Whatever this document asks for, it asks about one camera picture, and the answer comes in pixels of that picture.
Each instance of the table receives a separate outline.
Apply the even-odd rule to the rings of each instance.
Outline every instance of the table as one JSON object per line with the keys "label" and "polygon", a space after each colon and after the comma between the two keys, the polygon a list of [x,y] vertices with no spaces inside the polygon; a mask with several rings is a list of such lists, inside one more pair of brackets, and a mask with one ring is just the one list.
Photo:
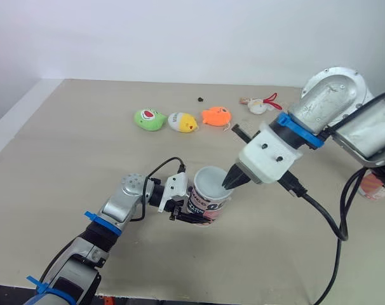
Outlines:
{"label": "table", "polygon": [[[191,178],[203,166],[228,170],[245,145],[233,132],[200,125],[177,133],[146,132],[133,113],[153,107],[170,114],[228,107],[233,123],[255,133],[276,111],[249,113],[240,97],[268,97],[287,109],[300,89],[66,79],[0,152],[0,284],[32,287],[51,258],[97,212],[121,176],[147,174],[180,156]],[[360,165],[331,140],[302,148],[292,167],[309,194],[339,219],[339,193]],[[171,175],[177,164],[157,174]],[[348,217],[335,286],[324,304],[385,304],[385,199],[357,196]],[[149,207],[125,229],[101,269],[107,295],[240,304],[308,304],[326,287],[336,239],[323,218],[278,184],[235,189],[210,227],[168,220]]]}

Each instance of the orange plush toy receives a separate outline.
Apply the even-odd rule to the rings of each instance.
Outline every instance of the orange plush toy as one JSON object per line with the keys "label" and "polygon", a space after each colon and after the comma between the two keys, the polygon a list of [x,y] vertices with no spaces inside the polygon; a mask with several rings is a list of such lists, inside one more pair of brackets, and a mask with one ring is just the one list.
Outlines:
{"label": "orange plush toy", "polygon": [[226,126],[224,131],[231,126],[232,115],[225,107],[211,107],[202,112],[203,123],[212,126]]}

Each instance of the black wire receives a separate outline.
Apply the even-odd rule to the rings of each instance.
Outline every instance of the black wire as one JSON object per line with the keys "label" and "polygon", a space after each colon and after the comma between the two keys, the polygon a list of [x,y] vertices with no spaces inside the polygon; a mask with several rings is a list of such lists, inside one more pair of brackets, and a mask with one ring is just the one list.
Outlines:
{"label": "black wire", "polygon": [[[145,204],[146,204],[146,187],[147,187],[147,181],[149,180],[149,178],[154,175],[154,173],[156,173],[160,168],[162,168],[163,166],[165,166],[167,163],[169,163],[170,161],[173,161],[173,160],[179,160],[180,161],[180,167],[184,167],[185,164],[184,162],[179,158],[179,157],[172,157],[170,159],[167,159],[166,161],[164,161],[162,164],[160,164],[155,170],[153,170],[153,172],[151,172],[144,180],[144,185],[143,185],[143,193],[142,193],[142,216],[138,219],[131,219],[130,221],[140,221],[144,218],[145,216]],[[72,244],[72,242],[75,240],[75,238],[73,240],[71,240],[68,244],[66,244],[64,246],[63,249],[61,249],[56,256],[54,256],[54,258],[51,260],[51,262],[47,265],[46,269],[44,270],[43,274],[41,275],[40,277],[40,282],[42,283],[44,281],[44,278],[46,277],[47,273],[50,271],[51,267],[54,265],[54,263],[56,262],[56,260],[63,254],[64,251],[66,251],[68,249],[68,247]]]}
{"label": "black wire", "polygon": [[178,160],[180,162],[180,166],[185,166],[184,162],[179,157],[172,157],[170,159],[167,159],[162,164],[157,166],[149,175],[146,176],[143,183],[143,192],[142,192],[142,216],[139,218],[131,219],[130,221],[141,221],[144,219],[145,213],[146,213],[146,188],[147,188],[147,181],[149,181],[149,178],[152,177],[160,168],[165,166],[167,163],[173,160]]}
{"label": "black wire", "polygon": [[[329,220],[328,223],[330,224],[331,228],[332,228],[332,224],[333,224],[335,226],[335,230],[340,232],[342,237],[346,237],[345,240],[348,239],[348,227],[347,227],[347,223],[346,223],[346,216],[347,216],[347,214],[349,212],[349,209],[351,208],[351,204],[352,204],[353,198],[355,197],[355,194],[356,194],[356,192],[357,192],[357,190],[358,190],[358,188],[359,188],[359,186],[360,186],[360,184],[362,182],[363,176],[365,175],[366,171],[367,171],[367,168],[361,168],[360,170],[358,170],[356,173],[354,173],[348,179],[348,181],[345,183],[344,188],[342,189],[341,200],[340,200],[340,205],[339,205],[340,206],[340,210],[341,210],[341,223],[339,224],[339,227],[336,226],[334,220],[329,215],[329,213],[324,208],[322,208],[314,199],[312,199],[310,197],[313,201],[315,201],[313,203],[317,203],[318,206],[321,207],[323,209],[323,211],[325,211],[327,213],[328,217],[326,215],[323,215],[325,217],[325,219],[327,221],[328,221],[328,219],[331,219],[334,222],[334,223],[331,223],[330,222],[331,220]],[[354,186],[352,188],[351,194],[349,195],[348,200],[346,200],[346,197],[347,197],[348,192],[349,192],[349,188],[351,187],[352,183],[355,180],[356,180],[356,182],[355,182],[355,184],[354,184]],[[322,301],[325,299],[325,297],[330,292],[332,286],[334,285],[335,279],[337,278],[338,268],[339,268],[339,259],[341,257],[342,241],[343,240],[341,240],[339,238],[339,236],[338,236],[338,239],[337,239],[337,250],[335,252],[334,271],[332,272],[331,279],[330,279],[326,289],[321,294],[320,298],[314,303],[314,305],[321,304]]]}
{"label": "black wire", "polygon": [[351,195],[349,196],[348,204],[345,204],[346,196],[348,195],[349,188],[351,187],[351,184],[358,179],[357,184],[360,184],[363,176],[365,175],[365,172],[367,171],[367,168],[361,168],[358,170],[356,173],[354,173],[349,180],[346,182],[344,189],[342,190],[341,194],[341,200],[339,204],[340,208],[340,213],[341,213],[341,224],[338,227],[337,224],[335,223],[334,219],[332,216],[328,213],[327,210],[324,209],[323,206],[321,206],[314,198],[312,198],[308,194],[302,195],[302,197],[308,201],[321,215],[325,218],[325,220],[328,222],[328,225],[331,227],[332,231],[334,234],[342,241],[347,241],[348,240],[348,225],[346,222],[346,214],[348,213],[349,208],[351,207],[352,200],[358,190],[358,188],[354,187]]}
{"label": "black wire", "polygon": [[75,237],[73,240],[71,240],[68,244],[66,244],[64,246],[63,249],[61,249],[57,254],[56,256],[54,256],[54,258],[51,260],[51,262],[47,265],[46,269],[44,270],[43,274],[41,275],[40,277],[40,282],[42,283],[44,281],[44,278],[46,277],[47,273],[50,271],[51,267],[54,265],[54,263],[56,262],[56,260],[63,254],[64,251],[66,251],[68,249],[69,246],[71,246],[72,242],[76,239],[77,237]]}

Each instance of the yellow plush toy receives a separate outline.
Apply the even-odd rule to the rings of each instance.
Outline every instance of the yellow plush toy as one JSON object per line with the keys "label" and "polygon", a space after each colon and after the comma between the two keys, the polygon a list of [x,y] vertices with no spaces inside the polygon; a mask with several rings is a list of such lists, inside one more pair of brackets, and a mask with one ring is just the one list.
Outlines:
{"label": "yellow plush toy", "polygon": [[171,115],[168,116],[167,121],[170,127],[178,132],[193,132],[198,129],[198,124],[194,116],[188,113],[171,113]]}

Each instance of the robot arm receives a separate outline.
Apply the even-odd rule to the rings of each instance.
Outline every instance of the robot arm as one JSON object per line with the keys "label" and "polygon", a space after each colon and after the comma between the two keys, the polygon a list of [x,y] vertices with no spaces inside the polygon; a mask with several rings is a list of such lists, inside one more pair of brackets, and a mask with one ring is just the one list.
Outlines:
{"label": "robot arm", "polygon": [[[289,108],[288,114],[280,114],[270,125],[262,123],[253,137],[238,125],[233,127],[247,145],[223,186],[231,189],[251,180],[258,184],[278,181],[293,191],[293,185],[298,184],[288,169],[302,156],[298,148],[307,145],[317,149],[329,136],[385,184],[385,93],[371,99],[372,94],[357,72],[339,67],[325,69],[310,79],[301,100]],[[180,161],[179,172],[161,186],[151,175],[172,159]],[[303,187],[294,193],[306,198]],[[96,268],[104,265],[127,223],[144,218],[145,203],[158,207],[159,212],[170,212],[171,220],[208,222],[199,215],[182,212],[187,197],[185,166],[179,158],[170,158],[147,177],[124,177],[97,214],[85,213],[91,223],[57,254],[40,280],[28,277],[36,284],[38,295],[26,304],[89,304],[101,281]],[[142,217],[132,219],[139,203]]]}
{"label": "robot arm", "polygon": [[232,189],[251,180],[258,184],[279,181],[302,156],[300,146],[320,148],[329,136],[385,179],[385,93],[372,97],[354,70],[335,67],[318,73],[288,114],[281,113],[270,125],[262,123],[253,138],[239,126],[233,127],[247,145],[223,186]]}
{"label": "robot arm", "polygon": [[97,214],[86,212],[91,223],[52,260],[39,281],[28,276],[37,286],[38,295],[26,304],[81,304],[91,303],[101,281],[96,268],[108,259],[109,251],[132,221],[139,203],[159,206],[159,212],[171,212],[171,220],[206,223],[207,219],[181,212],[187,198],[187,175],[184,164],[180,172],[169,177],[165,186],[158,179],[139,174],[122,178],[120,186]]}

